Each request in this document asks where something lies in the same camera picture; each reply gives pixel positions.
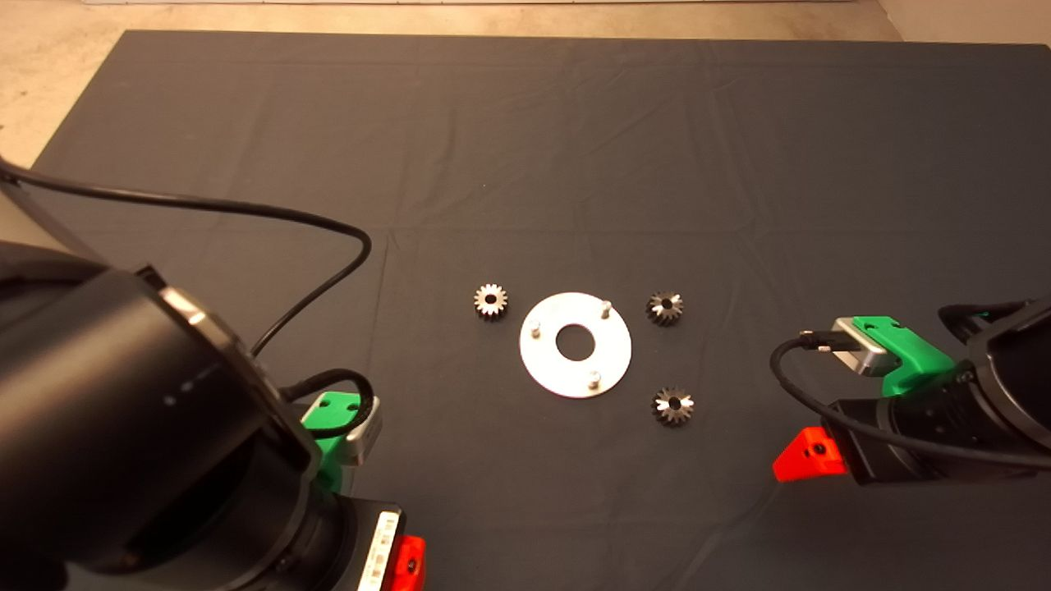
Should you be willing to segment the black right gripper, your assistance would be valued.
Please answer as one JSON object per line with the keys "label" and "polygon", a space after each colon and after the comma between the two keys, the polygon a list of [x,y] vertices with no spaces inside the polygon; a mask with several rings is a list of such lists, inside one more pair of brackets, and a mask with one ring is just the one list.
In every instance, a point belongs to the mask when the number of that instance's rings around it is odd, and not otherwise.
{"label": "black right gripper", "polygon": [[[915,392],[886,399],[837,400],[831,409],[886,433],[998,454],[1035,454],[1035,444],[1003,422],[980,390],[975,371],[957,369]],[[825,420],[803,428],[772,461],[779,483],[851,472],[859,485],[910,485],[939,480],[1032,478],[1035,471],[964,461],[868,439]]]}

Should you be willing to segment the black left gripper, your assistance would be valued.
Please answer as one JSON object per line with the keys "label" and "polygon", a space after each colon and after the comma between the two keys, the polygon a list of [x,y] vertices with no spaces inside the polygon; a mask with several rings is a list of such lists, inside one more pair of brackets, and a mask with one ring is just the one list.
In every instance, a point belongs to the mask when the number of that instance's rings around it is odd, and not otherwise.
{"label": "black left gripper", "polygon": [[421,591],[425,541],[404,535],[405,527],[396,502],[313,493],[275,564],[275,589]]}

